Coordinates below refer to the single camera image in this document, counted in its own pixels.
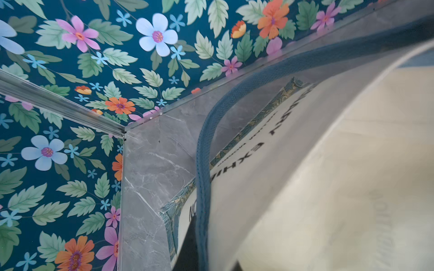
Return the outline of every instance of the flower center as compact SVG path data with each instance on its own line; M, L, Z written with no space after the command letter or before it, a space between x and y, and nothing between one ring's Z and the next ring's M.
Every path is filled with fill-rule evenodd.
M41 153L45 157L51 157L53 156L54 151L48 147L45 147L42 149Z
M160 43L163 41L163 33L161 33L160 31L155 31L154 33L152 33L152 38L156 43Z

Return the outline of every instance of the blue flower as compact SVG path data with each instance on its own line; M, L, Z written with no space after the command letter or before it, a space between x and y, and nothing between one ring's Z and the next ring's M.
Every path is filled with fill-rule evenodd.
M107 62L105 61L109 59L108 57L103 57L101 52L96 52L96 55L97 56L91 56L91 58L95 59L97 64L101 64L102 62L104 65L107 65Z
M89 85L93 86L92 89L96 89L97 91L101 91L101 89L103 89L103 87L100 86L99 83L89 83Z
M30 58L30 60L28 59L23 59L24 62L27 63L32 63L32 67L36 68L36 67L41 67L43 69L46 69L45 66L41 65L41 64L46 64L47 62L43 61L43 60L36 60L34 56L32 56L31 54L27 54L27 56Z
M116 18L116 22L118 23L122 22L122 25L124 27L127 27L127 23L132 24L132 22L128 20L128 18L131 16L129 13L125 13L125 16L122 14L120 10L118 10L117 13L120 16L120 18Z
M34 265L36 264L35 260L32 260L33 258L36 257L36 252L30 257L30 253L26 252L24 254L24 261L19 261L15 267L20 267L22 265L24 265L23 271L27 271L29 269L29 264Z
M107 207L110 207L110 203L108 199L106 199L105 201L101 200L101 204L102 204L101 210L104 209L105 211L107 211Z
M160 99L159 101L157 101L157 104L159 105L159 106L165 106L166 105L166 101L163 101L163 99Z
M170 29L174 29L176 27L176 31L179 32L179 30L180 30L179 26L185 26L185 23L181 22L183 17L184 16L182 16L182 14L179 14L178 19L176 19L175 16L170 14L169 18L173 21L173 23L171 23L169 26Z
M4 161L1 164L1 167L5 167L8 164L10 164L10 166L13 167L13 166L15 166L15 163L13 161L17 161L17 160L18 160L18 158L12 158L12 154L8 153L7 156L6 156L6 158L0 157L0 161Z
M115 184L112 184L112 188L115 189L115 191L117 192L121 186L120 186L121 182L118 182L117 180L115 180Z
M53 130L53 127L52 127L52 126L48 127L48 130L49 130L49 131L43 131L43 133L44 133L44 134L49 134L48 138L49 138L50 140L52 140L53 137L55 137L55 138L59 138L59 136L56 134L56 133L59 132L59 130L57 130L57 129Z
M70 155L71 158L74 158L74 154L75 154L75 155L79 155L79 153L76 152L76 150L79 149L78 147L75 147L75 148L74 148L74 146L73 146L72 144L69 144L68 147L69 147L69 150L64 150L64 151L63 151L64 153L71 153L71 155Z
M7 226L12 227L12 223L13 223L12 220L19 220L20 218L22 218L22 216L16 215L16 213L18 213L18 211L19 211L19 209L15 209L10 214L8 211L1 211L0 215L2 217L4 217L4 219L0 220L0 226L7 222Z
M182 45L179 45L178 49L176 49L174 46L172 46L172 47L170 47L170 50L172 50L172 52L174 53L170 56L172 59L174 59L176 57L176 58L178 58L178 60L181 60L181 56L185 55L185 52L182 52Z
M92 170L92 171L88 170L87 173L89 173L89 175L87 176L88 178L92 177L92 179L93 179L96 176L95 169Z
M176 79L174 76L172 76L172 79L169 79L169 81L171 82L170 84L178 84L179 79Z
M89 97L84 97L81 94L79 94L77 97L74 97L74 98L78 99L79 101L89 101Z
M11 122L13 122L13 120L5 119L5 118L6 118L6 114L1 113L0 114L0 126L3 126L5 129L9 129L9 124L7 124L7 123L8 122L11 123Z

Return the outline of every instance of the pink flower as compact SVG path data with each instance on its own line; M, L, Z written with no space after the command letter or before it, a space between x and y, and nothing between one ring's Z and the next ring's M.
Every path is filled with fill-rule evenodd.
M110 226L113 223L113 228L118 226L118 221L121 221L121 208L117 209L112 206L110 212L105 213L105 218L108 218L106 227Z
M56 22L61 28L69 32L62 35L64 41L74 44L77 42L77 47L82 52L87 52L87 45L93 49L100 50L96 41L91 40L98 37L98 31L90 28L84 30L84 24L79 17L72 17L71 22L74 27L64 20L56 19Z
M282 48L282 40L279 37L276 37L270 40L270 42L267 45L266 51L268 55L272 55L277 53L281 48Z
M104 260L105 258L110 257L110 259L108 259L108 261L105 262L101 271L113 271L113 269L115 269L116 262L118 261L118 252L119 252L119 240L115 228L112 227L105 228L104 238L107 242L109 242L112 245L106 245L100 248L96 253L96 257L99 260Z
M222 67L222 68L221 68L221 71L222 71L222 72L226 72L226 76L230 75L232 72L236 72L236 71L238 71L237 68L239 68L239 67L242 65L242 63L241 63L241 62L237 62L237 61L238 61L237 56L234 56L234 57L232 58L232 61L229 61L228 59L226 59L226 60L224 61L224 64L225 64L226 66L225 66L225 67Z
M316 14L316 21L310 29L314 30L317 29L317 31L321 31L326 26L331 26L335 22L335 19L333 18L336 16L339 11L341 11L341 7L335 8L335 2L333 2L328 8L327 11L324 13L324 11L320 11Z

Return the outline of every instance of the orange flower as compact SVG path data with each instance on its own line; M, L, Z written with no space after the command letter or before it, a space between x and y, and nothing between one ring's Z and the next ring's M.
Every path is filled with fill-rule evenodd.
M246 23L244 21L238 21L237 24L232 27L232 35L233 39L241 38L246 33Z
M71 239L65 244L66 251L57 253L54 260L56 264L60 264L57 266L60 268L58 271L90 271L92 269L92 265L89 263L93 261L95 253L91 250L95 245L92 240L86 242L87 236L80 236L78 242Z
M76 92L81 93L81 94L85 94L85 95L89 95L92 93L92 90L90 90L90 88L86 87L85 85L82 85L82 86L76 87Z
M112 163L112 170L116 171L115 178L118 182L122 181L122 154L118 154L115 157L117 162Z
M120 97L119 100L115 97L111 97L109 101L105 101L105 105L108 105L110 111L115 111L117 114L131 114L135 111L132 101L127 101L127 99Z
M283 0L273 0L268 2L263 10L265 17L259 19L258 29L259 36L263 39L268 36L269 39L274 39L279 34L279 29L285 27L288 18L285 16L289 13L288 4L282 5Z

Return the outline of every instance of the floral wallpaper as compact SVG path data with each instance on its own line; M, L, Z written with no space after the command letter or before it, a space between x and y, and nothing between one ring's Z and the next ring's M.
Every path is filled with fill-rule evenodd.
M122 152L122 139L1 96L0 270L114 270Z
M0 0L1 68L127 125L374 1Z

